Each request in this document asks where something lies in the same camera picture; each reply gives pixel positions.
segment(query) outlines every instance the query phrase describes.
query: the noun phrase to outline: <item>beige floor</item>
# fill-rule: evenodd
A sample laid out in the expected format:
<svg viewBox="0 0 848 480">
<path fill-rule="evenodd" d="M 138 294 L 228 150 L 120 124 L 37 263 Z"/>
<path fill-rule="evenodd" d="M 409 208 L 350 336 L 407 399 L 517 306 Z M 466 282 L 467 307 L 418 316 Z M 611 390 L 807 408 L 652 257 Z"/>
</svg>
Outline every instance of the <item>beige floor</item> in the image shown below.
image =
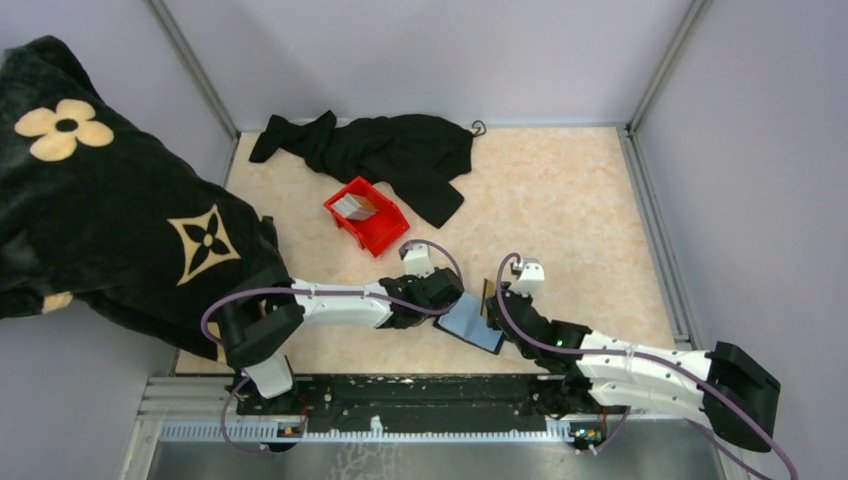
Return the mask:
<svg viewBox="0 0 848 480">
<path fill-rule="evenodd" d="M 322 203 L 340 183 L 282 150 L 264 164 L 249 163 L 256 138 L 242 136 L 227 188 L 274 217 L 291 275 L 358 284 L 402 274 L 394 250 L 374 259 L 336 229 Z M 534 305 L 543 315 L 648 345 L 673 345 L 614 129 L 490 129 L 475 140 L 472 167 L 452 182 L 466 200 L 440 230 L 387 184 L 377 186 L 409 220 L 397 245 L 409 238 L 439 242 L 458 259 L 473 293 L 484 277 L 494 277 L 507 253 L 538 258 L 547 280 Z M 405 331 L 301 328 L 282 348 L 300 373 L 540 371 L 509 343 L 493 356 L 429 323 Z M 177 364 L 181 373 L 226 371 L 186 353 Z"/>
</svg>

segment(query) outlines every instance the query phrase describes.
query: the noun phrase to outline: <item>blue object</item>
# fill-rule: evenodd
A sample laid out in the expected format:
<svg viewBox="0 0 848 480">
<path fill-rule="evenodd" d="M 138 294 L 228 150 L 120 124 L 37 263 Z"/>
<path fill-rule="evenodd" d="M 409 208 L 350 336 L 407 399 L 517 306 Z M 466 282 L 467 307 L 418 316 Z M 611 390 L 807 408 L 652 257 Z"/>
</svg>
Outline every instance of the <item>blue object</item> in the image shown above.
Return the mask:
<svg viewBox="0 0 848 480">
<path fill-rule="evenodd" d="M 480 315 L 481 305 L 480 297 L 463 293 L 456 306 L 439 317 L 433 326 L 465 343 L 497 355 L 503 345 L 503 332 L 486 325 L 486 319 Z"/>
</svg>

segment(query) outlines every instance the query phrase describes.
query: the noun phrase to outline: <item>aluminum frame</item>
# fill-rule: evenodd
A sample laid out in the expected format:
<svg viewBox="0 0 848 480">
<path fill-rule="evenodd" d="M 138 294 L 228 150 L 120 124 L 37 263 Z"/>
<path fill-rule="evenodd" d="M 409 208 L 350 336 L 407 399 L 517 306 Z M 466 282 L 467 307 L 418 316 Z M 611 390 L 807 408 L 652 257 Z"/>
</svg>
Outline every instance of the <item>aluminum frame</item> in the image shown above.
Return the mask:
<svg viewBox="0 0 848 480">
<path fill-rule="evenodd" d="M 182 34 L 179 25 L 165 4 L 165 0 L 144 0 L 144 2 L 150 7 L 211 113 L 231 138 L 229 161 L 222 179 L 222 183 L 225 184 L 232 168 L 240 132 L 235 127 L 226 106 L 203 70 L 188 40 Z M 692 32 L 711 4 L 712 0 L 693 0 L 691 2 L 674 39 L 640 100 L 633 118 L 626 125 L 616 126 L 633 193 L 642 218 L 643 229 L 657 272 L 657 280 L 674 342 L 678 349 L 703 348 L 703 343 L 692 318 L 674 251 L 663 225 L 650 174 L 639 147 L 638 134 L 645 118 L 650 113 L 651 107 L 662 93 L 667 79 L 690 41 Z M 126 480 L 147 478 L 155 445 L 166 416 L 168 419 L 208 420 L 210 415 L 214 415 L 212 418 L 220 415 L 220 406 L 224 400 L 220 393 L 220 383 L 220 379 L 152 378 L 148 385 L 149 391 L 146 390 L 139 408 L 121 478 Z M 157 392 L 178 391 L 182 391 L 182 393 L 172 396 L 168 396 L 168 394 L 159 396 L 157 394 Z M 186 396 L 185 394 L 188 392 L 200 394 L 200 397 Z M 234 410 L 234 407 L 231 407 L 231 411 L 227 414 L 228 417 L 235 416 L 235 412 L 232 410 Z M 726 478 L 730 480 L 746 478 L 740 467 L 728 461 L 724 456 L 720 456 L 720 458 Z"/>
<path fill-rule="evenodd" d="M 145 480 L 151 473 L 159 442 L 177 443 L 221 443 L 217 432 L 221 408 L 228 396 L 224 390 L 231 385 L 233 377 L 210 375 L 194 377 L 152 377 L 148 380 L 139 407 L 130 442 L 119 478 L 123 480 Z M 616 421 L 620 415 L 610 415 Z M 242 417 L 231 404 L 226 412 L 227 431 L 234 441 L 251 444 L 248 448 L 258 449 L 257 442 L 273 443 L 439 443 L 439 444 L 527 444 L 547 443 L 552 448 L 562 448 L 562 443 L 571 440 L 568 435 L 571 422 L 596 421 L 596 415 L 574 414 L 562 419 L 548 419 L 546 430 L 510 431 L 500 433 L 392 433 L 383 429 L 379 418 L 372 419 L 370 430 L 312 433 L 298 439 L 280 439 L 275 436 L 280 427 L 300 424 L 297 415 L 268 415 Z M 670 415 L 634 412 L 628 422 L 679 422 Z"/>
</svg>

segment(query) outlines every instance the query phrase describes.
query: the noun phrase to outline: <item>metal floor panel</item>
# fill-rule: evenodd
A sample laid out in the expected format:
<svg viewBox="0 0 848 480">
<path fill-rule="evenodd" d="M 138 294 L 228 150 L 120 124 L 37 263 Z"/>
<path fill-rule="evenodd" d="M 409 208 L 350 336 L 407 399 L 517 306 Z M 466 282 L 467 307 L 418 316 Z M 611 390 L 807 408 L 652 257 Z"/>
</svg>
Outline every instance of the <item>metal floor panel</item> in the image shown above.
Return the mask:
<svg viewBox="0 0 848 480">
<path fill-rule="evenodd" d="M 148 478 L 715 480 L 724 475 L 714 449 L 685 422 L 635 419 L 597 457 L 575 456 L 554 443 L 312 443 L 256 458 L 223 443 L 160 442 Z"/>
</svg>

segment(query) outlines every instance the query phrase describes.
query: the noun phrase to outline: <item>black cloth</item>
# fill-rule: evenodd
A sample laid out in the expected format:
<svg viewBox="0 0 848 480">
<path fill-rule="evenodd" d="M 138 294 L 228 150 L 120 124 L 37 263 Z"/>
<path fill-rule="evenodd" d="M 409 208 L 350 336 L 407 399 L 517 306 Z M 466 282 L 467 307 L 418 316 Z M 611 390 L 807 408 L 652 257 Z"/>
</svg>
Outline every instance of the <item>black cloth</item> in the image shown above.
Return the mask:
<svg viewBox="0 0 848 480">
<path fill-rule="evenodd" d="M 339 128 L 333 112 L 306 125 L 273 115 L 250 161 L 265 162 L 282 148 L 342 183 L 356 176 L 387 182 L 415 213 L 440 228 L 464 200 L 448 181 L 471 171 L 473 139 L 459 125 L 429 115 L 363 118 Z"/>
<path fill-rule="evenodd" d="M 277 265 L 273 222 L 110 108 L 64 43 L 43 37 L 5 52 L 0 319 L 37 315 L 70 293 L 214 359 L 203 312 Z"/>
</svg>

